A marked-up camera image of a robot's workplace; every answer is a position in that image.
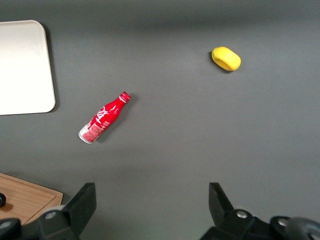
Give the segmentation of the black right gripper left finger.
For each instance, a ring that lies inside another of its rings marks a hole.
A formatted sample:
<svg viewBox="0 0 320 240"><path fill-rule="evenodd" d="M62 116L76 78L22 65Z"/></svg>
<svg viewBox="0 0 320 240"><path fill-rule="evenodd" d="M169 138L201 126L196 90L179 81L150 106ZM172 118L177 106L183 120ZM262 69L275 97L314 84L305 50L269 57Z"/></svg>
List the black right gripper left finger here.
<svg viewBox="0 0 320 240"><path fill-rule="evenodd" d="M39 239L78 240L96 207L96 185L85 183L66 205L53 208L39 217Z"/></svg>

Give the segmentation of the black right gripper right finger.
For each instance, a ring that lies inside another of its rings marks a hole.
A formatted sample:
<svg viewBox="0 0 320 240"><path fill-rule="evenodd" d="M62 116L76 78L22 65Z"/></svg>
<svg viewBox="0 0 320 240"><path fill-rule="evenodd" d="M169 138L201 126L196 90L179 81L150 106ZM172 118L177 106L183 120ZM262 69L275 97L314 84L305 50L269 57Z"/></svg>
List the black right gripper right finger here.
<svg viewBox="0 0 320 240"><path fill-rule="evenodd" d="M208 207L214 226L202 240L272 240L270 225L248 211L235 209L217 182L209 183Z"/></svg>

